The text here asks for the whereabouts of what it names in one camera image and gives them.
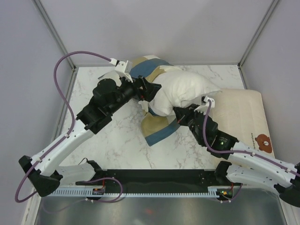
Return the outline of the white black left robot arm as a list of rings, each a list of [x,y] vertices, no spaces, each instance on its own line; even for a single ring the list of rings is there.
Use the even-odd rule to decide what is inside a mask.
[[[103,79],[92,91],[89,103],[72,119],[70,129],[38,154],[22,156],[19,164],[36,192],[45,197],[63,183],[88,181],[97,185],[102,181],[98,165],[92,161],[83,165],[60,167],[61,162],[78,146],[97,134],[112,121],[112,115],[129,100],[137,98],[150,102],[161,89],[139,76],[132,81],[121,78],[121,86],[113,79]]]

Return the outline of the blue beige checkered pillowcase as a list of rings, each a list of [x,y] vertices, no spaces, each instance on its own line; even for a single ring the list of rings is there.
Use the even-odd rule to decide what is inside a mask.
[[[162,74],[169,74],[172,71],[181,71],[181,68],[171,65],[155,55],[142,56],[131,60],[132,78],[143,76],[150,83],[161,84]],[[171,134],[180,127],[177,123],[173,107],[165,96],[163,89],[160,89],[152,102],[142,103],[144,118],[141,122],[142,134],[149,146],[152,146]]]

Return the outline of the aluminium left frame post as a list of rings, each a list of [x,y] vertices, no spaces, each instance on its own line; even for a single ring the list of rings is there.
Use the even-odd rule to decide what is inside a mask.
[[[61,40],[49,14],[46,11],[46,8],[42,4],[41,0],[32,0],[32,3],[36,7],[38,13],[40,14],[41,18],[43,19],[47,29],[49,30],[51,36],[53,37],[55,43],[57,44],[59,50],[63,55],[66,55],[68,53],[63,41]]]

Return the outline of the aluminium right frame post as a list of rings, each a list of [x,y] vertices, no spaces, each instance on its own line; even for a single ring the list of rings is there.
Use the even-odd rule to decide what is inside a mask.
[[[242,66],[246,62],[246,59],[248,58],[249,54],[251,53],[253,47],[255,46],[257,40],[261,36],[264,28],[266,27],[267,23],[269,22],[270,18],[272,17],[274,11],[279,6],[281,0],[272,0],[270,5],[267,8],[267,11],[265,12],[262,20],[260,21],[257,29],[254,32],[254,35],[252,36],[248,46],[246,47],[246,50],[244,51],[239,63],[237,64],[238,69],[242,69]]]

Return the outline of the aluminium frame post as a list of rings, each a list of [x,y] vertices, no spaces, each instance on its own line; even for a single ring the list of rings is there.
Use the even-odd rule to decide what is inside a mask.
[[[49,30],[51,36],[53,37],[55,43],[57,44],[59,50],[63,55],[66,55],[68,53],[63,41],[61,40],[49,14],[46,11],[46,8],[42,4],[41,0],[32,0],[32,3],[36,7],[38,13],[40,14],[41,18],[43,19],[47,29]]]
[[[253,47],[255,46],[257,40],[261,36],[264,28],[266,27],[267,23],[269,22],[270,18],[272,17],[274,11],[279,6],[281,0],[272,0],[270,5],[267,8],[267,11],[265,12],[262,20],[260,21],[257,29],[254,32],[254,35],[252,36],[248,46],[246,47],[246,50],[244,51],[239,63],[237,64],[238,69],[242,69],[242,66],[246,62],[246,59],[248,58],[249,54],[251,53]]]

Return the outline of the white pillow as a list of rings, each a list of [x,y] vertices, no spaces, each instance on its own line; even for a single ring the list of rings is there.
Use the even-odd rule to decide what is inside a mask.
[[[206,77],[197,73],[173,69],[158,69],[146,77],[150,83],[161,85],[152,101],[139,101],[142,109],[158,116],[174,115],[173,108],[199,105],[203,96],[213,96],[221,89]]]

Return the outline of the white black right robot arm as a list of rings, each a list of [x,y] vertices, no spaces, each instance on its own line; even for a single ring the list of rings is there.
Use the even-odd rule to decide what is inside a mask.
[[[209,116],[212,99],[203,105],[174,107],[177,122],[192,132],[197,143],[220,158],[214,173],[216,183],[227,182],[257,186],[271,191],[284,202],[300,205],[300,166],[270,157],[236,137],[218,129]]]

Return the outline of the cream pillow with bear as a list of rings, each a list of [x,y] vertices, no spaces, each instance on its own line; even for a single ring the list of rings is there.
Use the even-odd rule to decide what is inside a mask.
[[[270,157],[275,156],[260,92],[222,89],[213,98],[215,107],[209,116],[219,130]]]

